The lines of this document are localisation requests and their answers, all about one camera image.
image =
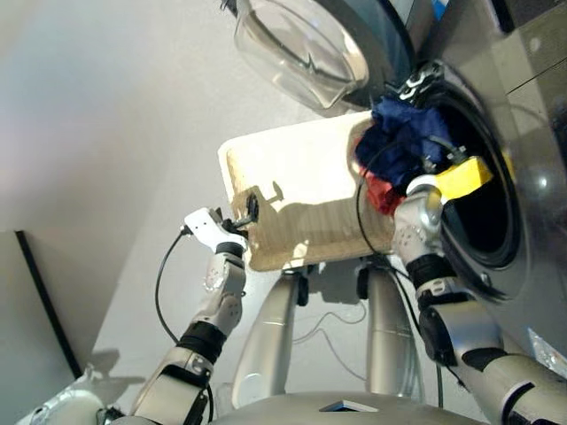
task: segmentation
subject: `clothing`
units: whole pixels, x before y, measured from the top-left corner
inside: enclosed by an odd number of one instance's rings
[[[423,168],[425,159],[439,166],[439,171],[450,165],[446,148],[429,140],[433,135],[454,145],[437,109],[417,109],[407,102],[383,97],[373,106],[372,118],[375,124],[366,131],[354,154],[367,167],[386,145],[395,143],[370,164],[370,172],[377,179],[391,183],[398,193],[405,193],[418,175],[431,173]]]

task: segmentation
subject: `washing machine door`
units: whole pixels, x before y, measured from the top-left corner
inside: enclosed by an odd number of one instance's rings
[[[235,43],[265,79],[323,111],[369,107],[413,72],[431,0],[237,0]]]

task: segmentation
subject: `black joint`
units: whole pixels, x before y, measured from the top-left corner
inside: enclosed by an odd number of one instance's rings
[[[425,309],[419,316],[419,328],[430,359],[442,366],[457,366],[451,336],[437,310]]]
[[[228,254],[232,254],[236,257],[239,257],[240,259],[242,258],[245,249],[242,247],[242,245],[240,245],[239,243],[236,242],[222,242],[219,243],[216,247],[216,254],[221,254],[221,253],[228,253]]]
[[[430,305],[441,305],[441,304],[452,304],[452,303],[462,303],[468,301],[469,296],[464,292],[450,293],[435,296],[430,290],[425,290],[417,299],[417,306],[419,311],[422,312]]]
[[[521,416],[518,418],[517,413],[514,412],[514,406],[516,405],[517,401],[525,395],[526,392],[533,388],[535,388],[535,385],[533,385],[533,383],[531,382],[527,382],[508,396],[508,399],[506,400],[506,403],[504,403],[504,407],[502,408],[502,423],[522,423],[521,421],[513,422],[513,420],[521,419]]]
[[[208,401],[209,399],[205,393],[200,391],[197,399],[193,402],[193,406],[187,413],[183,425],[200,425],[203,422],[203,412]]]
[[[162,375],[171,376],[178,381],[183,383],[188,383],[189,385],[195,385],[199,388],[205,388],[209,382],[209,376],[207,375],[195,375],[189,370],[183,369],[182,367],[176,365],[167,365],[161,371]]]
[[[216,326],[197,321],[189,325],[177,346],[196,352],[214,364],[226,340],[227,337]]]
[[[433,279],[456,276],[447,259],[437,254],[423,255],[408,263],[406,269],[416,289]]]
[[[484,372],[486,367],[496,359],[507,356],[508,354],[500,348],[477,348],[465,352],[461,359],[470,367],[474,367],[478,372]]]

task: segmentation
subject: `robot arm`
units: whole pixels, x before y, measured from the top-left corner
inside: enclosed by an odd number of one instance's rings
[[[214,363],[240,322],[246,239],[229,222],[222,221],[219,213],[207,208],[193,212],[184,221],[188,233],[214,252],[206,271],[206,296],[176,347],[139,393],[131,412],[135,418],[116,423],[201,423]]]
[[[416,287],[427,354],[458,376],[491,423],[567,423],[567,381],[506,353],[498,325],[443,257],[442,209],[435,187],[414,185],[394,216],[393,249]]]

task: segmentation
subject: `washing machine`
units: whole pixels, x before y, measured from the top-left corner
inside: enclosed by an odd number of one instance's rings
[[[323,115],[381,96],[439,109],[494,175],[447,204],[447,257],[521,349],[567,355],[567,5],[450,0],[442,16],[430,0],[225,5],[245,60]]]

